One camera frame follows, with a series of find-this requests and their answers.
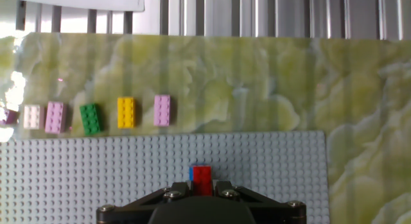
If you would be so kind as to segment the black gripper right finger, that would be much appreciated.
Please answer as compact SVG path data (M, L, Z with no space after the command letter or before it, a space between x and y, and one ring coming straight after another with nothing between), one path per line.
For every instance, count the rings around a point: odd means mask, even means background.
M278 202L229 181L213 182L214 196L245 207L256 223L306 224L306 204L299 200Z

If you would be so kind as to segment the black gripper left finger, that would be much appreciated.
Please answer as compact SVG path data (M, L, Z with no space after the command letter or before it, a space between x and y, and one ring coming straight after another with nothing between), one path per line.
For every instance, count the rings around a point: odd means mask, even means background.
M149 223L157 208L192 196L192 185L192 181L174 182L170 187L160 188L121 207L102 205L96 210L96 223Z

